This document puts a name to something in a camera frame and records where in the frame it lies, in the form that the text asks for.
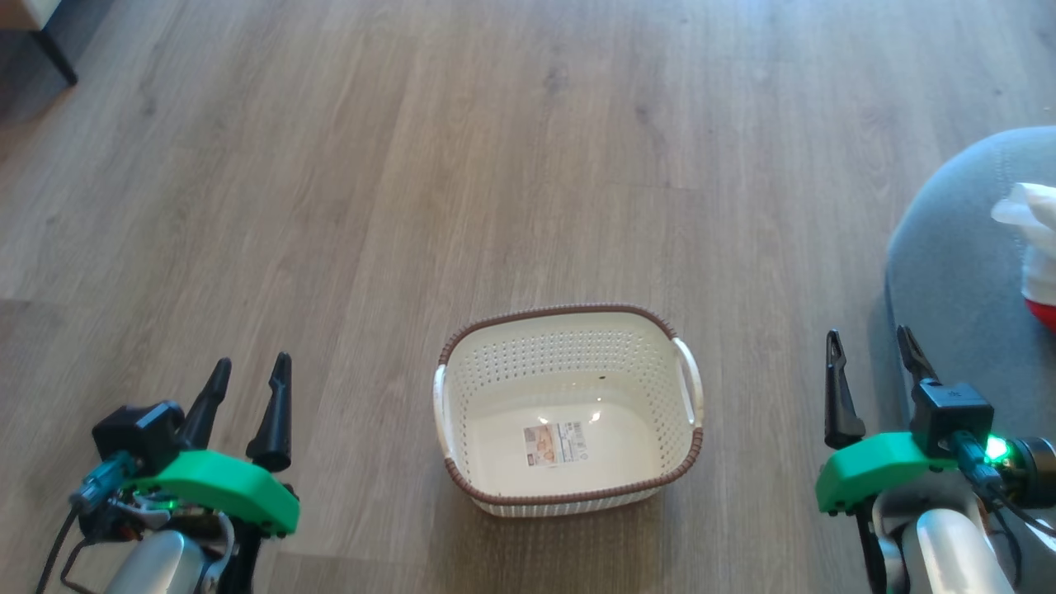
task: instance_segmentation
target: gray fabric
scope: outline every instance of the gray fabric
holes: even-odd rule
[[[995,432],[1052,440],[1056,335],[1020,295],[1023,241],[989,217],[1017,182],[1056,186],[1056,127],[986,138],[928,181],[888,248],[888,303],[943,382],[967,382],[994,405]],[[908,394],[901,396],[908,422]],[[1029,544],[1021,591],[1052,592],[1056,557]]]

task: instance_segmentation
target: perforated basket wall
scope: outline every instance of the perforated basket wall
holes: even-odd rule
[[[597,380],[533,390],[548,376],[568,374]],[[503,405],[499,398],[517,398],[529,408],[560,405],[563,398],[579,402],[583,391],[603,382],[622,382],[625,389],[618,392],[626,402],[621,404],[648,426],[647,439],[656,441],[646,444],[658,456],[656,476],[629,484],[603,484],[604,478],[599,478],[602,488],[553,495],[487,490],[474,472],[486,462],[478,458],[488,451],[474,451],[467,434],[474,413]],[[550,308],[474,323],[445,347],[434,385],[437,431],[451,478],[482,508],[506,517],[577,514],[653,495],[696,461],[702,401],[689,349],[666,322],[634,305]]]

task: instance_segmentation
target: white tissue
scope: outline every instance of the white tissue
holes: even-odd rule
[[[1023,257],[1023,297],[1056,305],[1056,188],[1016,184],[991,217],[1019,227],[1030,246]]]

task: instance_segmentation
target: red object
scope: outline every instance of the red object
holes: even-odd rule
[[[1031,301],[1030,299],[1024,299],[1026,301],[1026,308],[1031,310],[1034,317],[1038,318],[1041,323],[1045,324],[1045,328],[1056,332],[1056,307],[1044,305],[1036,301]]]

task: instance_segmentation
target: black furniture leg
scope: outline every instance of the black furniture leg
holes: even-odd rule
[[[73,71],[73,67],[70,66],[70,60],[67,59],[65,55],[62,54],[62,50],[59,49],[58,44],[55,43],[55,38],[52,34],[48,32],[48,29],[41,29],[40,31],[31,31],[30,35],[37,40],[37,44],[40,49],[44,51],[48,58],[52,60],[55,68],[62,73],[62,77],[67,79],[67,82],[73,87],[77,83],[77,73]]]

